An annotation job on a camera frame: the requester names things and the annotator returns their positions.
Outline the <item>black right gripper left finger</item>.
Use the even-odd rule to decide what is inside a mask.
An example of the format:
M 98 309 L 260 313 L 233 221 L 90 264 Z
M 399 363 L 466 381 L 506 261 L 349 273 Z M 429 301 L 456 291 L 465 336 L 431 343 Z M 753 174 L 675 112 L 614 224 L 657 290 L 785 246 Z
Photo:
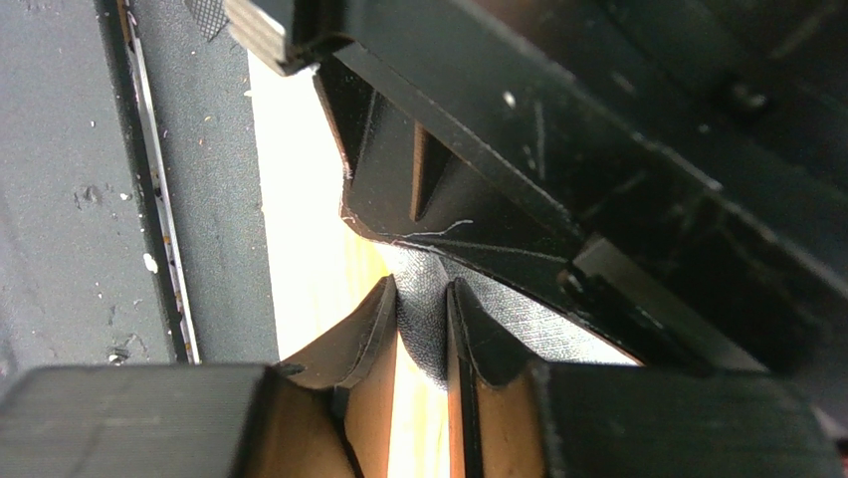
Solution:
M 393 276 L 346 318 L 259 380 L 241 477 L 385 477 L 399 334 Z

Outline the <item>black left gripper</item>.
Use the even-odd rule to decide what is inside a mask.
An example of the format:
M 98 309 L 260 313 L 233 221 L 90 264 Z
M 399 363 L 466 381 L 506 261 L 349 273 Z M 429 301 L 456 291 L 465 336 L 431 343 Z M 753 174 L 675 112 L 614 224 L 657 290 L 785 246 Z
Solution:
M 446 293 L 550 361 L 762 366 L 847 420 L 843 1 L 219 1 L 311 73 L 400 334 Z

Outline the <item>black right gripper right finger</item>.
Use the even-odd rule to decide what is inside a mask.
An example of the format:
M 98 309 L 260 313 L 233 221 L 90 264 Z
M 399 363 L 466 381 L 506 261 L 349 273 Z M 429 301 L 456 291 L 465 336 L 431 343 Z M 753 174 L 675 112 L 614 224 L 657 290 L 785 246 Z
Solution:
M 545 477 L 533 353 L 484 309 L 470 285 L 446 292 L 452 477 Z

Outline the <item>light grey cloth napkin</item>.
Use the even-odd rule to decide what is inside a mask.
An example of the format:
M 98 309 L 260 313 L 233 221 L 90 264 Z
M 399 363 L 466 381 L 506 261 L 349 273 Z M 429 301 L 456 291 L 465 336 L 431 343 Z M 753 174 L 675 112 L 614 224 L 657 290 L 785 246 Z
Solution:
M 399 332 L 413 361 L 446 384 L 448 360 L 471 363 L 485 383 L 513 381 L 534 358 L 632 365 L 604 340 L 525 295 L 433 252 L 378 248 L 397 288 Z

